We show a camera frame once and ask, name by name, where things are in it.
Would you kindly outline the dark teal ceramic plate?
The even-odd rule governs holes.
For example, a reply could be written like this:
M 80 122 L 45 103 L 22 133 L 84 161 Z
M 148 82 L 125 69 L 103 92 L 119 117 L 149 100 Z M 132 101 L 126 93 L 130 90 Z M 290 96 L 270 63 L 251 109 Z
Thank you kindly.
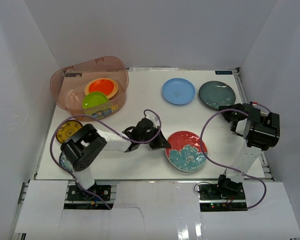
M 219 107 L 231 106 L 236 102 L 234 90 L 224 82 L 208 81 L 198 91 L 200 101 L 208 108 L 218 111 Z

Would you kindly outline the red plate with teal waves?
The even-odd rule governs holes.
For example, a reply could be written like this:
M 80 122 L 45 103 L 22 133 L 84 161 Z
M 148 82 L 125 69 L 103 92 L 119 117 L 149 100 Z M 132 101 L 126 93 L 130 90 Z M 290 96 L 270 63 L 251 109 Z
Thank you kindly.
M 200 137 L 190 131 L 177 131 L 169 136 L 170 148 L 165 149 L 168 161 L 178 170 L 195 173 L 206 164 L 200 145 Z

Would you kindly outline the light blue plastic plate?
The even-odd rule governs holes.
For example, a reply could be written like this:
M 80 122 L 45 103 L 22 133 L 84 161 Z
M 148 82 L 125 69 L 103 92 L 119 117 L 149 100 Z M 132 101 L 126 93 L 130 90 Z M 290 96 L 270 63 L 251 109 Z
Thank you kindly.
M 195 86 L 184 78 L 171 78 L 162 86 L 162 96 L 173 105 L 183 106 L 195 98 Z

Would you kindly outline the beige plastic plate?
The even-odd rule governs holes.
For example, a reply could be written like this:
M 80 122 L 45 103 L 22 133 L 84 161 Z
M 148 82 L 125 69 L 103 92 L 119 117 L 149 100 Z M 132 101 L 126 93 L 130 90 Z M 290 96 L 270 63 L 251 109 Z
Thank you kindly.
M 113 98 L 113 97 L 117 94 L 117 92 L 118 92 L 119 85 L 118 85 L 118 83 L 117 83 L 115 80 L 113 80 L 113 79 L 111 79 L 111 78 L 97 78 L 97 79 L 92 80 L 92 81 L 89 82 L 89 83 L 85 86 L 85 88 L 84 88 L 84 93 L 85 93 L 85 95 L 89 94 L 89 92 L 88 92 L 88 87 L 89 87 L 89 85 L 90 85 L 93 81 L 95 81 L 95 80 L 100 80 L 100 79 L 108 79 L 108 80 L 111 80 L 111 81 L 114 83 L 114 90 L 113 90 L 112 93 L 110 93 L 109 95 L 106 95 L 108 99 Z

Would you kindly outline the orange plastic plate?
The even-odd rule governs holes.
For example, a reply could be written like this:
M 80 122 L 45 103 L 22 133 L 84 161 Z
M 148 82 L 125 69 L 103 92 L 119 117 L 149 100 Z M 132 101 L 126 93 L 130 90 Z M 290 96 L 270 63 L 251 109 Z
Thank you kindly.
M 94 80 L 88 87 L 88 92 L 93 93 L 93 92 L 100 92 L 103 93 L 104 95 L 109 95 L 112 93 L 112 91 L 115 88 L 115 84 L 109 80 L 109 79 L 97 79 Z

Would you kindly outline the lime green plastic plate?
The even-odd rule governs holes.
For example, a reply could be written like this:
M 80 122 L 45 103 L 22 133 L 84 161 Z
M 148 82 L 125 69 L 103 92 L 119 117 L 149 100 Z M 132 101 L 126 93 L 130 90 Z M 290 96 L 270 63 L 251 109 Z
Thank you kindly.
M 88 109 L 107 103 L 109 99 L 107 96 L 99 91 L 91 92 L 87 94 L 82 101 L 82 108 Z

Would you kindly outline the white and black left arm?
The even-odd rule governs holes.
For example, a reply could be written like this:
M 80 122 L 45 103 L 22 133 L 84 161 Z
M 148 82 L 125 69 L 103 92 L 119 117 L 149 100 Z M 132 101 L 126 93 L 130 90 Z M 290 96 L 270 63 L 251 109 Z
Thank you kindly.
M 102 151 L 129 153 L 148 144 L 152 150 L 168 149 L 171 144 L 164 137 L 157 117 L 142 118 L 136 126 L 120 134 L 96 129 L 88 123 L 62 143 L 60 150 L 72 166 L 72 174 L 80 185 L 78 193 L 89 200 L 95 196 L 95 180 L 90 165 Z

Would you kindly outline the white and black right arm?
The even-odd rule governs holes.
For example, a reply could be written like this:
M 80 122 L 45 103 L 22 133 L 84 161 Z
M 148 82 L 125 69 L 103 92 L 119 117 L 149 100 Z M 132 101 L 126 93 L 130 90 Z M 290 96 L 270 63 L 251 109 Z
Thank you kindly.
M 245 174 L 263 152 L 277 145 L 280 139 L 280 115 L 261 113 L 254 103 L 219 106 L 223 118 L 231 123 L 230 131 L 244 139 L 243 146 L 230 168 L 218 178 L 216 195 L 226 200 L 243 188 Z

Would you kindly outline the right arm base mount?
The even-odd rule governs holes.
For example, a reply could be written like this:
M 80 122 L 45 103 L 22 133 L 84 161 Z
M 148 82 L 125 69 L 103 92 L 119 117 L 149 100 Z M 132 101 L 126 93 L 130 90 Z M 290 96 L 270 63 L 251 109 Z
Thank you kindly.
M 246 195 L 243 187 L 239 192 L 221 192 L 217 184 L 199 182 L 193 190 L 198 194 L 202 213 L 247 211 Z

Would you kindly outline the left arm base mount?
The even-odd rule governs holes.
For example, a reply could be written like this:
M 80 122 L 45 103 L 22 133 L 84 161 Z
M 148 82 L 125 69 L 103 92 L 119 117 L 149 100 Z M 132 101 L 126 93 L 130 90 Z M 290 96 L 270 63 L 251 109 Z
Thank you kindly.
M 69 185 L 63 208 L 65 210 L 111 210 L 115 203 L 116 187 L 114 185 L 94 185 L 90 194 L 77 185 Z

